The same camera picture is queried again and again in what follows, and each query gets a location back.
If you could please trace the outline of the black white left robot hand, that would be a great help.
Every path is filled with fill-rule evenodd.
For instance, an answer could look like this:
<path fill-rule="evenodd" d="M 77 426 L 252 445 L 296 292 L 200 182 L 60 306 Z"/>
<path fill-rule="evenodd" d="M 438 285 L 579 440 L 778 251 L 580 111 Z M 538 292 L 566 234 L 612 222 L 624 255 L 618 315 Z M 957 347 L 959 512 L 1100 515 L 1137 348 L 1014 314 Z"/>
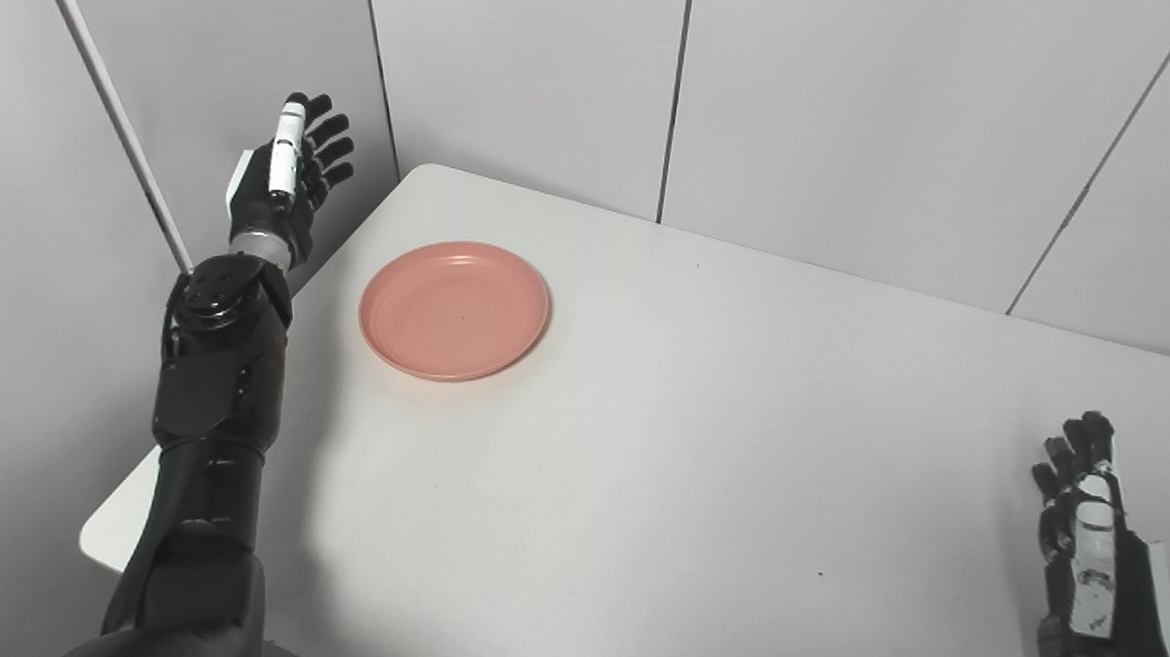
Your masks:
<path fill-rule="evenodd" d="M 243 151 L 230 175 L 229 251 L 267 260 L 281 271 L 305 264 L 315 214 L 355 175 L 350 119 L 326 94 L 288 95 L 271 140 Z"/>

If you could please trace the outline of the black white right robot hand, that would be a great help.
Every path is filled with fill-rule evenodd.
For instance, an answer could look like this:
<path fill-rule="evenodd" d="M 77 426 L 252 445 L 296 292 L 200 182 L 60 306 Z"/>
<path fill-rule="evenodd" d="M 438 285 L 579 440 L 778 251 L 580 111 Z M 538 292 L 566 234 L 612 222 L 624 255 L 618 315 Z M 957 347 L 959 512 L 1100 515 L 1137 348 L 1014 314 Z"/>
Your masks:
<path fill-rule="evenodd" d="M 1170 657 L 1166 553 L 1128 527 L 1112 421 L 1083 412 L 1042 447 L 1038 657 Z"/>

